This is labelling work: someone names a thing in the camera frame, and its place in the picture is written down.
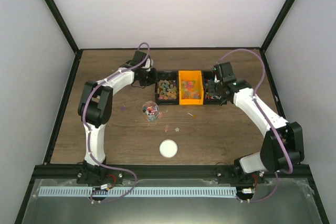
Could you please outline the black bin with lollipops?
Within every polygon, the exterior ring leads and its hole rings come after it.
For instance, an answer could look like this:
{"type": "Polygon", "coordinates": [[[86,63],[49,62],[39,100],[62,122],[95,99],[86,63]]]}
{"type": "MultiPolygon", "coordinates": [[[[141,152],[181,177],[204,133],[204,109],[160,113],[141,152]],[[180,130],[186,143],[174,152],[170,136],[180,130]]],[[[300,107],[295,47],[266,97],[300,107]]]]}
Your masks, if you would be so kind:
{"type": "Polygon", "coordinates": [[[212,71],[202,71],[204,85],[204,104],[205,105],[226,105],[227,101],[215,92],[214,79],[212,71]]]}

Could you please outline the black bin with popsicle candies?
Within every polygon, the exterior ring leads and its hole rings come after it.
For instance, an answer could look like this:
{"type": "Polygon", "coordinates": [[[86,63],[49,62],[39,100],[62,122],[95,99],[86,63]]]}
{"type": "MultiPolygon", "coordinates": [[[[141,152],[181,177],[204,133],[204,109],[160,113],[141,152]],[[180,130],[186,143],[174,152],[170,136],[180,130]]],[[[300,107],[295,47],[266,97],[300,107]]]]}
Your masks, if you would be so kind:
{"type": "Polygon", "coordinates": [[[155,83],[155,102],[158,105],[179,105],[179,73],[158,71],[155,83]]]}

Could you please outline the yellow bin with star candies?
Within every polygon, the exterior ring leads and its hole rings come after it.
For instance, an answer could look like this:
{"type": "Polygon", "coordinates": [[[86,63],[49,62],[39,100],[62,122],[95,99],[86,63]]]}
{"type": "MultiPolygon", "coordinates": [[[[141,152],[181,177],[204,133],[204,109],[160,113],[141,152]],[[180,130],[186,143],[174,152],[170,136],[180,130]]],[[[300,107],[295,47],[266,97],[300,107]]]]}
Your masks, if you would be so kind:
{"type": "Polygon", "coordinates": [[[203,105],[204,85],[200,70],[180,70],[179,75],[179,105],[203,105]]]}

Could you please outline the clear plastic cup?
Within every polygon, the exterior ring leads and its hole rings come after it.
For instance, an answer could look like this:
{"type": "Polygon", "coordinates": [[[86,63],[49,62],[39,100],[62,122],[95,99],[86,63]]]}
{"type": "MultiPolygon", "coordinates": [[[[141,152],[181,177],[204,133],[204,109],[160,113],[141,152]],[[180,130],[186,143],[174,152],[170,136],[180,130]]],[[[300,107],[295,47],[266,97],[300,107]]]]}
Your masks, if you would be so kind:
{"type": "Polygon", "coordinates": [[[159,117],[159,114],[160,114],[159,106],[155,102],[152,102],[152,101],[145,102],[142,105],[141,111],[144,117],[149,122],[155,121],[159,117]]]}

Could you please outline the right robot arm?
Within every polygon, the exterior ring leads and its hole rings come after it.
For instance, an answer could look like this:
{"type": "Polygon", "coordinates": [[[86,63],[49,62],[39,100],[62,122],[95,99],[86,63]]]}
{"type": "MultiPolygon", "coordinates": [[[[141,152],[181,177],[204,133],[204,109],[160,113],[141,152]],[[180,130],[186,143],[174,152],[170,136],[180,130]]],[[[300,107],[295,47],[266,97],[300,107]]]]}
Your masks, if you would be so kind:
{"type": "Polygon", "coordinates": [[[246,80],[237,80],[229,62],[213,67],[209,90],[241,109],[257,126],[264,140],[261,150],[234,161],[233,177],[244,184],[255,172],[285,172],[304,160],[303,130],[274,112],[246,80]]]}

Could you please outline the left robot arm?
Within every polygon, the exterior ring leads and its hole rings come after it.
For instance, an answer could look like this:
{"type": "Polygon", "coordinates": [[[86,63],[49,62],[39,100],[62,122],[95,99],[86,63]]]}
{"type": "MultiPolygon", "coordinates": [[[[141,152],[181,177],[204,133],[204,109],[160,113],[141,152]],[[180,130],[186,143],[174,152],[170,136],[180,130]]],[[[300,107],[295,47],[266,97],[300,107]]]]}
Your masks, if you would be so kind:
{"type": "Polygon", "coordinates": [[[86,134],[86,154],[83,167],[95,184],[102,184],[107,178],[104,132],[111,118],[113,96],[134,83],[144,89],[156,82],[156,69],[148,53],[137,50],[131,60],[122,64],[116,72],[99,81],[85,83],[78,115],[86,134]]]}

